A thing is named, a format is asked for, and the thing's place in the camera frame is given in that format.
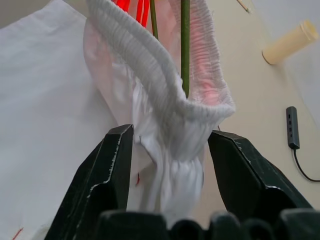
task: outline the table surface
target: table surface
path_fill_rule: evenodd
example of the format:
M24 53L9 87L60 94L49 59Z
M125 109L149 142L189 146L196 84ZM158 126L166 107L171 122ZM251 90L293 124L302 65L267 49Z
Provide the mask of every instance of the table surface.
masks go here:
M2 1L0 28L33 13L48 2ZM67 2L87 15L85 0ZM314 179L320 179L320 161L317 157L320 131L291 81L290 73L281 65L268 65L262 58L261 50L270 43L269 34L252 2L243 2L251 9L251 14L244 11L236 0L208 0L209 8L214 10L224 79L237 107L236 113L222 123L221 130L248 138L316 209L320 209L320 184L302 177L287 145L286 108L297 108L301 146L297 156L301 167ZM211 213L225 210L209 151L206 151L204 171L203 192L193 216L206 227Z

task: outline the green stem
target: green stem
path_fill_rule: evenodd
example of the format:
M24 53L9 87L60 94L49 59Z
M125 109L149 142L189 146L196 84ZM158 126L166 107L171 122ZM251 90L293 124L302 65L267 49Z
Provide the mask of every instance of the green stem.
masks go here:
M155 0L150 0L151 24L153 36L159 40Z
M182 89L188 98L190 78L190 0L181 0L181 78Z

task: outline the white cloth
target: white cloth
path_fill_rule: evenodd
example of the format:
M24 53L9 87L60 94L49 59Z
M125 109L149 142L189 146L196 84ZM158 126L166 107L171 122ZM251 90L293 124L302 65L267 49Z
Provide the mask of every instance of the white cloth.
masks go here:
M134 149L147 152L147 159L133 152L141 179L137 186L131 182L128 208L162 213L169 226L199 199L205 143L235 111L205 0L190 1L186 99L173 61L180 58L180 2L156 1L160 43L111 0L87 0L93 24L87 21L83 42L89 71L116 121L134 124Z
M83 57L86 18L62 0L0 29L0 240L54 218L115 126Z

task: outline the cream cylinder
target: cream cylinder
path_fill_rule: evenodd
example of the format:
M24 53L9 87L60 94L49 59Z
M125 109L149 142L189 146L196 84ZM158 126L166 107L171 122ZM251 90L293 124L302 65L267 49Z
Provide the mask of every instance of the cream cylinder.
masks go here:
M267 63L274 65L319 38L315 26L305 20L299 26L262 50L262 55Z

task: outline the white surface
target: white surface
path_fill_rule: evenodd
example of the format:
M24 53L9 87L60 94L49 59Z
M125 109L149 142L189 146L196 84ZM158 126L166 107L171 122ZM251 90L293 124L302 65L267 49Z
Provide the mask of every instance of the white surface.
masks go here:
M85 17L62 1L0 30L0 239L52 219L113 118L83 57Z
M309 19L320 31L318 0L253 0L273 40ZM320 129L320 41L284 61L292 79Z

